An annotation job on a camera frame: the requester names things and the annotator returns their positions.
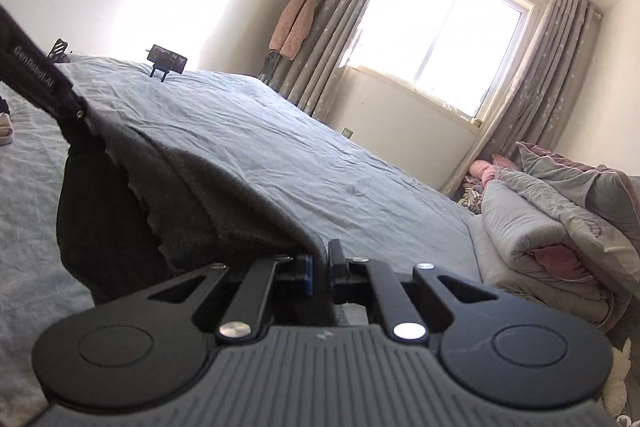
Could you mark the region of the black phone on stand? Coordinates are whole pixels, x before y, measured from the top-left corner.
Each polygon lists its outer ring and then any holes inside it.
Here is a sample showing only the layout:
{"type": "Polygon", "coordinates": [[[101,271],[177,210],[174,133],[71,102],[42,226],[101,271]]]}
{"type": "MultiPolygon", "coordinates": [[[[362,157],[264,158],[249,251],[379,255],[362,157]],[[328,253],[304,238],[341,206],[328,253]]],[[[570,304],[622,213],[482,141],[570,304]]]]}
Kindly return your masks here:
{"type": "Polygon", "coordinates": [[[148,51],[146,60],[152,64],[150,77],[153,78],[157,72],[162,73],[161,82],[164,82],[167,75],[171,72],[175,72],[178,75],[182,75],[186,68],[188,59],[176,52],[165,49],[162,46],[153,44],[148,51]]]}

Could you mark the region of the grey bed sheet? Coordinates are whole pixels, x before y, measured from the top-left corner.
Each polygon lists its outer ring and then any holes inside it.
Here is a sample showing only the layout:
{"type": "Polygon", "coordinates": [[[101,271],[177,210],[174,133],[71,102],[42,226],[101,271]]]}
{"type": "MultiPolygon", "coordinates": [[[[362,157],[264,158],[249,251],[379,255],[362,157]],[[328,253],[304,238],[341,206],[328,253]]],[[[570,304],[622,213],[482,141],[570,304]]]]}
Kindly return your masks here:
{"type": "MultiPolygon", "coordinates": [[[[349,256],[395,271],[421,262],[480,276],[468,210],[310,118],[259,80],[221,72],[150,77],[142,64],[80,56],[63,66],[101,112],[215,161],[349,256]]],[[[52,323],[92,306],[62,265],[56,210],[67,144],[58,125],[9,88],[14,140],[1,150],[1,421],[46,404],[30,352],[52,323]]]]}

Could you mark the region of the pink hanging towel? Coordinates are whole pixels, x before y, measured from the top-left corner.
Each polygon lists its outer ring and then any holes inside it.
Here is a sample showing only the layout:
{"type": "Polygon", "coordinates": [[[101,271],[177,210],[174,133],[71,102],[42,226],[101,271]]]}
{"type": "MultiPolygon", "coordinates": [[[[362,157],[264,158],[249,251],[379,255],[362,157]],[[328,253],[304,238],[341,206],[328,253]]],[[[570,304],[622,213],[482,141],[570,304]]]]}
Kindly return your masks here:
{"type": "Polygon", "coordinates": [[[290,0],[272,33],[269,49],[293,61],[308,37],[318,0],[290,0]]]}

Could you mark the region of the bright window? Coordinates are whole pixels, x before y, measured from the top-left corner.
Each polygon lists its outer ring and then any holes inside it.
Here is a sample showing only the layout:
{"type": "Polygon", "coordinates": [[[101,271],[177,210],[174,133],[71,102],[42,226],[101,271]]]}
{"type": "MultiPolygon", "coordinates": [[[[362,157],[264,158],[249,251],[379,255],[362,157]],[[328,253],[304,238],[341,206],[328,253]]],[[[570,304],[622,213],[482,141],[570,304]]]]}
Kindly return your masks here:
{"type": "Polygon", "coordinates": [[[370,0],[348,64],[481,126],[533,9],[526,0],[370,0]]]}

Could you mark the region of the pink clothes pile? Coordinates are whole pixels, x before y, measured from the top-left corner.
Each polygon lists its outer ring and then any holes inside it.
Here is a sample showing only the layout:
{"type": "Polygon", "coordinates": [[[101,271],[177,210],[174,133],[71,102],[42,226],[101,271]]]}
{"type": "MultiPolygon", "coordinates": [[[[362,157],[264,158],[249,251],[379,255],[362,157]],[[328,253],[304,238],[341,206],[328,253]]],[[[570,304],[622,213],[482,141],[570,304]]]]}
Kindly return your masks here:
{"type": "Polygon", "coordinates": [[[500,169],[520,170],[520,167],[511,159],[499,154],[492,154],[491,161],[474,160],[462,182],[462,192],[458,197],[458,204],[470,210],[474,215],[480,215],[485,188],[490,181],[495,179],[500,169]]]}

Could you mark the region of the white teddy bear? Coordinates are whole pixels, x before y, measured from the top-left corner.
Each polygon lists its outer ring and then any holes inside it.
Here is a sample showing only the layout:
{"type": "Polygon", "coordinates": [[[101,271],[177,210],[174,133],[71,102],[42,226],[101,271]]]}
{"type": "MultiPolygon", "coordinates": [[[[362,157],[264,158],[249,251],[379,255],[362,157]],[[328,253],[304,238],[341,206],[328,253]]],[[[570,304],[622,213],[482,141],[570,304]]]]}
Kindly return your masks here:
{"type": "Polygon", "coordinates": [[[613,348],[613,364],[610,375],[605,382],[600,403],[608,415],[618,418],[627,403],[628,392],[626,378],[631,369],[632,342],[627,338],[623,348],[613,348]]]}

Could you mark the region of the right grey curtain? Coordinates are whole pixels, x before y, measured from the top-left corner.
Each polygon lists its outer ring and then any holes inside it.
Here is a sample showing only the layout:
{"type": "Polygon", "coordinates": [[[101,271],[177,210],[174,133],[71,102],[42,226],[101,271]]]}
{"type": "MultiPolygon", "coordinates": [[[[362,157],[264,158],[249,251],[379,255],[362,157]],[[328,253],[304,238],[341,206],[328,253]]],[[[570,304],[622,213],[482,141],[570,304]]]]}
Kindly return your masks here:
{"type": "Polygon", "coordinates": [[[472,162],[495,154],[514,160],[518,143],[558,144],[587,77],[602,24],[590,0],[550,0],[497,113],[439,192],[454,197],[472,162]]]}

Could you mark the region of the folded grey pink duvet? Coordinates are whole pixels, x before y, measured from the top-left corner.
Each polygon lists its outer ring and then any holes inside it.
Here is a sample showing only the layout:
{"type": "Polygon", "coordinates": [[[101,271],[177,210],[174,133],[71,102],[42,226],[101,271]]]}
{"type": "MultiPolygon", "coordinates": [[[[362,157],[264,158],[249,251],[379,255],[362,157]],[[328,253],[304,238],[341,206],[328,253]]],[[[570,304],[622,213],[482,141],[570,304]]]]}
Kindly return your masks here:
{"type": "Polygon", "coordinates": [[[603,332],[639,298],[639,180],[518,143],[470,223],[484,283],[603,332]]]}

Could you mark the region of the dark grey knit sweater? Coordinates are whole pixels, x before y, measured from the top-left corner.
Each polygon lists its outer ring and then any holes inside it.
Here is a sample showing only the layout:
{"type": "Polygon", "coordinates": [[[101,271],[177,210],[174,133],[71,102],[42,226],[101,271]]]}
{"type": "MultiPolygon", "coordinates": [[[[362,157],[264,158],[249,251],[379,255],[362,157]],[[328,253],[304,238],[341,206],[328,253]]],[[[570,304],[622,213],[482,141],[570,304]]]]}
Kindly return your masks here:
{"type": "Polygon", "coordinates": [[[308,255],[305,325],[334,324],[326,246],[303,220],[211,160],[100,115],[58,124],[68,149],[56,216],[63,267],[97,305],[213,263],[308,255]]]}

